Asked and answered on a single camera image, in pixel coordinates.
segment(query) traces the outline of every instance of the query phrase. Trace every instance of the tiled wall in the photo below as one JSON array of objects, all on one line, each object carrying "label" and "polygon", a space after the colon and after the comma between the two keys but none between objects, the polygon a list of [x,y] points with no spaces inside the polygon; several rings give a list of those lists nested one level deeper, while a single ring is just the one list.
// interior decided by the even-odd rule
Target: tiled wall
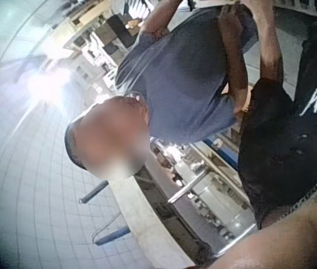
[{"label": "tiled wall", "polygon": [[[83,109],[81,89],[71,82],[61,106],[38,104],[23,119],[31,105],[29,74],[14,84],[14,69],[0,74],[0,262],[28,269],[151,268],[131,234],[91,243],[119,208],[109,187],[77,203],[100,182],[64,149],[66,125]],[[102,235],[125,225],[120,217]]]}]

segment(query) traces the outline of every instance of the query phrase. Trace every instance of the navy shirt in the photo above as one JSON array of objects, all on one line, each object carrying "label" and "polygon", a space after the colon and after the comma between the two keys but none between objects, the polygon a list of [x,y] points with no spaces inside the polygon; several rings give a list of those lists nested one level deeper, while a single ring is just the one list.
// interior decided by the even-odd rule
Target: navy shirt
[{"label": "navy shirt", "polygon": [[[140,33],[118,69],[116,87],[140,93],[150,109],[150,135],[163,140],[197,142],[235,123],[226,85],[226,52],[218,9],[199,10],[159,41]],[[240,17],[243,50],[257,40],[249,13]]]}]

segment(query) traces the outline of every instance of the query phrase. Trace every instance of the person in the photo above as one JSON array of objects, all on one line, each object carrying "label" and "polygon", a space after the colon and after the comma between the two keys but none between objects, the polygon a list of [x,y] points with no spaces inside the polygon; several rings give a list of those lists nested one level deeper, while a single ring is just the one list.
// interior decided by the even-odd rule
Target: person
[{"label": "person", "polygon": [[295,98],[284,91],[272,0],[243,0],[260,40],[260,80],[242,122],[238,170],[259,232],[210,268],[317,268],[317,28],[303,43]]},{"label": "person", "polygon": [[[81,168],[82,160],[103,161],[109,151],[128,147],[125,137],[145,131],[142,119],[151,136],[187,143],[222,131],[239,117],[248,88],[243,52],[257,41],[251,13],[238,4],[219,19],[216,8],[199,10],[162,36],[179,4],[161,1],[143,23],[118,68],[116,85],[125,95],[92,108],[86,128],[83,117],[68,126],[66,149]],[[226,82],[229,93],[221,95]]]}]

